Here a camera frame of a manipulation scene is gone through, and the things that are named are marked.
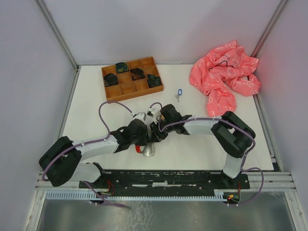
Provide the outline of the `red carabiner keyring with keys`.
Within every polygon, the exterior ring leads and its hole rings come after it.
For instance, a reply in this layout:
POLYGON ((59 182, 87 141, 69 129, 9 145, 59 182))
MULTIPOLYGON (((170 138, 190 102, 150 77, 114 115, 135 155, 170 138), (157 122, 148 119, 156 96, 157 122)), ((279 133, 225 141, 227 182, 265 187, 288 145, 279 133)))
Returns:
POLYGON ((143 156, 146 157, 152 157, 155 155, 155 146, 154 143, 151 142, 145 146, 136 145, 135 149, 137 153, 142 154, 143 156))

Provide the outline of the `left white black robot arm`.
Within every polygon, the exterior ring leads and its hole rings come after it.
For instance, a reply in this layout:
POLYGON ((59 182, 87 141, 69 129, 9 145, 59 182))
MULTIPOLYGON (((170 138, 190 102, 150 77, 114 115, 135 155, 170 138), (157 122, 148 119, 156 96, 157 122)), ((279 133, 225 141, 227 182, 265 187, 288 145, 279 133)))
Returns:
POLYGON ((70 180, 86 181, 100 188, 106 184, 106 175, 97 163, 83 163, 102 154, 127 150, 131 145, 146 146, 150 128, 143 121, 133 119, 128 126, 112 131, 96 140, 74 142, 67 136, 59 138, 40 158, 42 180, 59 187, 70 180))

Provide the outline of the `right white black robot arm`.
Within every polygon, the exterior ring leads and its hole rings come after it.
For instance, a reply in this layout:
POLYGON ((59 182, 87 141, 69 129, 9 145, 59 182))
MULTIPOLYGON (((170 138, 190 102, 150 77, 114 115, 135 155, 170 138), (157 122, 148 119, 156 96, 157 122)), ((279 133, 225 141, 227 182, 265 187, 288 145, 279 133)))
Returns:
POLYGON ((213 118, 184 116, 174 105, 168 104, 161 109, 151 105, 147 116, 153 119, 148 125, 150 142, 160 142, 171 132, 179 135, 213 135, 227 154, 220 177, 221 184, 232 188, 238 183, 238 175, 243 170, 246 156, 256 145, 256 134, 234 112, 227 111, 213 118))

